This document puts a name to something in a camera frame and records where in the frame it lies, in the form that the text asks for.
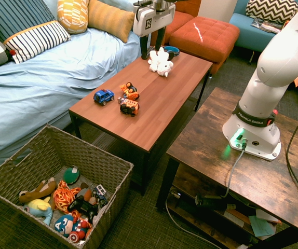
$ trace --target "dark green carpet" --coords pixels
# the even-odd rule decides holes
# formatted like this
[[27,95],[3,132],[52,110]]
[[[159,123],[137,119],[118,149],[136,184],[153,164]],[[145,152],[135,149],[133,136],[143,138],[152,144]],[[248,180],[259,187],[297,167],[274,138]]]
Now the dark green carpet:
[[[221,89],[241,96],[256,67],[256,59],[252,65],[247,66],[249,56],[249,50],[234,49],[227,62],[207,83],[204,95],[202,96],[202,103],[215,87],[220,87]],[[194,96],[198,95],[199,90],[194,93]],[[279,113],[298,120],[298,88],[289,88],[278,104],[277,109]],[[193,115],[194,112],[189,116],[187,121],[189,121]],[[67,128],[66,130],[73,133],[71,128]],[[87,124],[81,125],[80,130],[83,139],[90,143],[101,134],[100,131]],[[137,189],[131,188],[125,207],[101,243],[100,249],[215,248],[179,230],[170,220],[166,212],[160,213],[156,210],[156,199],[166,165],[167,156],[163,156],[156,170],[152,172],[144,197],[140,195]],[[181,219],[175,219],[184,228],[200,234],[197,230],[185,224]],[[279,227],[278,230],[284,229],[285,227],[286,226],[283,225]],[[15,213],[13,210],[0,203],[0,248],[62,249],[66,247],[50,237],[45,231],[31,224],[22,215]],[[287,248],[297,249],[298,243]]]

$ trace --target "blue armchair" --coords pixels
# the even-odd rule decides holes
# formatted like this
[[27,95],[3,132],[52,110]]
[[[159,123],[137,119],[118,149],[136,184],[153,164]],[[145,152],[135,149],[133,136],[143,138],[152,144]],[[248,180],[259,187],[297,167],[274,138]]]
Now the blue armchair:
[[229,22],[240,29],[240,35],[235,46],[253,50],[254,55],[254,51],[262,52],[275,34],[251,26],[254,19],[246,16],[247,3],[248,0],[237,1],[237,5]]

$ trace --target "white stuffed animal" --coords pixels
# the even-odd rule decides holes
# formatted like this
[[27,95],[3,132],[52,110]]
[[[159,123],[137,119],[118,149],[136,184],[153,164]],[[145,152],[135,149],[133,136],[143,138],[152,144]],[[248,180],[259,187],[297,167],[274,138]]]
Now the white stuffed animal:
[[169,53],[165,52],[164,48],[161,47],[157,53],[155,50],[152,50],[149,52],[149,55],[149,70],[153,72],[157,71],[160,76],[168,77],[168,73],[173,68],[173,62],[168,61]]

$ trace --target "wooden coffee table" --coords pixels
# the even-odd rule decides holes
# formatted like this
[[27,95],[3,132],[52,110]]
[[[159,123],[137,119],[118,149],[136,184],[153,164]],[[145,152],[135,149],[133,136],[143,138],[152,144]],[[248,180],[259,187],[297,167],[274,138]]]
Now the wooden coffee table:
[[[142,186],[142,194],[145,193],[148,168],[157,164],[169,141],[178,131],[178,126],[181,126],[181,121],[187,118],[195,104],[195,110],[197,109],[212,65],[211,62],[182,52],[172,61],[172,71],[168,77],[162,77],[149,70],[146,60],[138,58],[69,109],[78,138],[81,138],[78,128],[78,119],[81,119],[143,153],[142,166],[134,167],[137,171],[141,169],[135,182]],[[196,101],[190,96],[203,77],[204,84]],[[117,98],[123,95],[119,86],[127,82],[133,83],[140,94],[140,109],[135,117],[120,113],[117,102]],[[106,106],[95,103],[93,95],[100,89],[111,90],[115,94],[115,100],[108,102]],[[191,102],[188,104],[188,113],[183,110],[189,102],[187,100]],[[159,150],[153,150],[159,141],[165,146],[159,143]]]
[[[165,208],[171,186],[177,188],[194,205],[197,193],[203,196],[208,194],[207,191],[212,195],[225,194],[230,171],[240,151],[231,149],[222,127],[239,99],[238,96],[215,88],[168,149],[170,159],[156,204],[160,210]],[[280,129],[282,142],[279,156],[274,161],[266,161],[244,154],[236,165],[230,185],[230,192],[238,194],[290,226],[250,247],[253,249],[283,248],[298,242],[298,186],[291,178],[286,162],[287,145],[298,122],[278,114],[275,123]],[[290,148],[289,160],[298,177],[298,131]],[[240,244],[229,237],[233,232],[239,235],[246,232],[254,236],[252,228],[246,222],[238,223],[241,225],[233,224],[234,227],[224,235],[219,231],[225,228],[223,219],[226,217],[219,217],[218,212],[212,212],[212,215],[218,214],[217,219],[222,221],[215,220],[214,225],[219,228],[213,228],[180,208],[177,204],[180,200],[176,200],[169,195],[168,208],[222,246],[239,248]],[[202,212],[207,217],[210,216],[208,210]]]

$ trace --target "orange ottoman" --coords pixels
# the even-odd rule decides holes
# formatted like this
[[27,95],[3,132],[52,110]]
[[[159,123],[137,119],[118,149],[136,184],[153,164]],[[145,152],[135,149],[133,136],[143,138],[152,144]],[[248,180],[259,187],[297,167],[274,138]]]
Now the orange ottoman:
[[211,73],[215,74],[231,53],[239,33],[238,27],[227,22],[195,17],[172,33],[169,45],[213,62]]

